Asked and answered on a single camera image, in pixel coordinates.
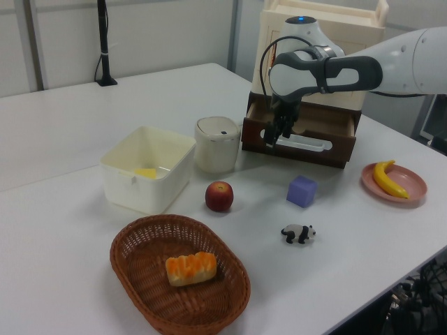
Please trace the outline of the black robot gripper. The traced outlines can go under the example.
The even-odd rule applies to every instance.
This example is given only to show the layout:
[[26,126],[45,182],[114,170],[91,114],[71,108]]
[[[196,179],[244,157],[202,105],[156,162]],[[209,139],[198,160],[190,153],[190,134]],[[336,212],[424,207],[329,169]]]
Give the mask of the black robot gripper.
[[267,123],[263,133],[263,141],[267,148],[274,148],[281,135],[285,138],[291,136],[292,127],[298,120],[298,106],[299,103],[287,103],[276,94],[272,94],[268,111],[273,113],[273,120]]

